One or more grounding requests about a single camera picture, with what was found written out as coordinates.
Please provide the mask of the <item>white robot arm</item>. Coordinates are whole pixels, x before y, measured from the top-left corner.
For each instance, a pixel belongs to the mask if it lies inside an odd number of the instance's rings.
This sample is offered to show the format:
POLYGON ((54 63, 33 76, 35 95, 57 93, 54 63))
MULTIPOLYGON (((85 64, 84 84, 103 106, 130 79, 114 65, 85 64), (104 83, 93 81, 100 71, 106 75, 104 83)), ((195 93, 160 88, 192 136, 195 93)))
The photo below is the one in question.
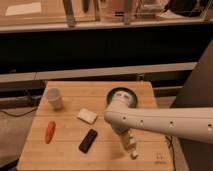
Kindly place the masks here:
POLYGON ((138 129, 213 144, 213 107, 137 108, 129 89, 112 89, 107 95, 104 119, 116 134, 138 129))

